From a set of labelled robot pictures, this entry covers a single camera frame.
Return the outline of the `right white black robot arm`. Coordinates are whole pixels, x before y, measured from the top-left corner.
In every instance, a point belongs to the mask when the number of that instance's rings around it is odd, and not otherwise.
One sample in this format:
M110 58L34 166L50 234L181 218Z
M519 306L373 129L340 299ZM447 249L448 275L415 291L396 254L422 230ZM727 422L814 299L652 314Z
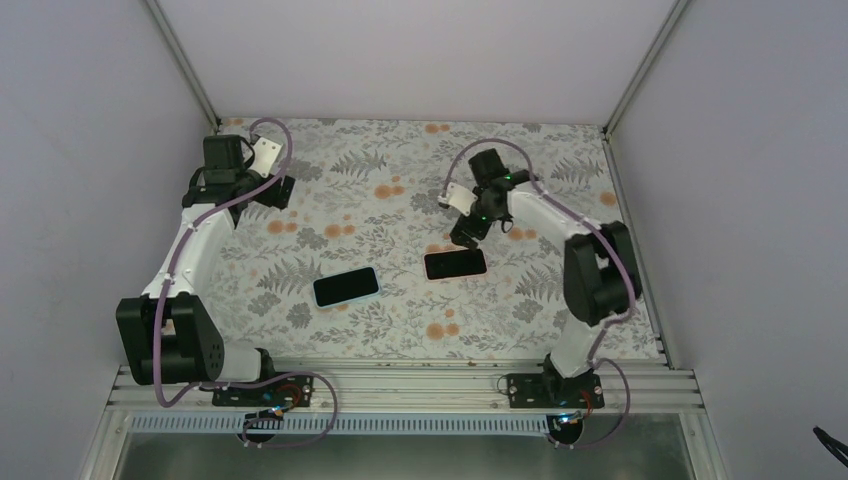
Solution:
M511 172L494 149L468 161L474 186L446 179L437 198L458 212L453 244L475 249L495 223L520 220L555 245L562 255L567 323L543 361L541 391L555 407L580 393L580 380L593 371L595 354L610 326L626 321L641 295L641 280L627 226L598 223L556 200L531 167Z

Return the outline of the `pink phone case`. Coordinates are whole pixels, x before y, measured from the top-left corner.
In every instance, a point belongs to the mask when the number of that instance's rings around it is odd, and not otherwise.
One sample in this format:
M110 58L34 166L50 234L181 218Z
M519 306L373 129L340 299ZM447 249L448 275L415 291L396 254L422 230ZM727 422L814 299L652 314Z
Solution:
M488 272L485 255L480 249L427 253L423 260L429 281L480 276Z

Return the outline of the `phone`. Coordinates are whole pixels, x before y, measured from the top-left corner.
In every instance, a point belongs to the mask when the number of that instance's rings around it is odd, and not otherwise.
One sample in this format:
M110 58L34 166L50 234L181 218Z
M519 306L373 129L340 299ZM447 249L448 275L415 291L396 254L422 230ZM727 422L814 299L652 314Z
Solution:
M338 273L313 282L314 301L321 309L369 298L380 292L381 284L373 267Z

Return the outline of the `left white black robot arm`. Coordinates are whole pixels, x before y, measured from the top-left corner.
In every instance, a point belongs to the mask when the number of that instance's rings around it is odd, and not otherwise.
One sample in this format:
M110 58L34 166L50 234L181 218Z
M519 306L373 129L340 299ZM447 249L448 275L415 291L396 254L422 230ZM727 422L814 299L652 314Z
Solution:
M215 263L243 211L258 203L282 210L294 187L271 172L292 149L264 137L213 135L203 141L203 165L181 200L177 236L155 278L136 298L124 298L116 322L131 374L140 385L238 383L255 405L270 402L278 377L269 355L226 342L203 303Z

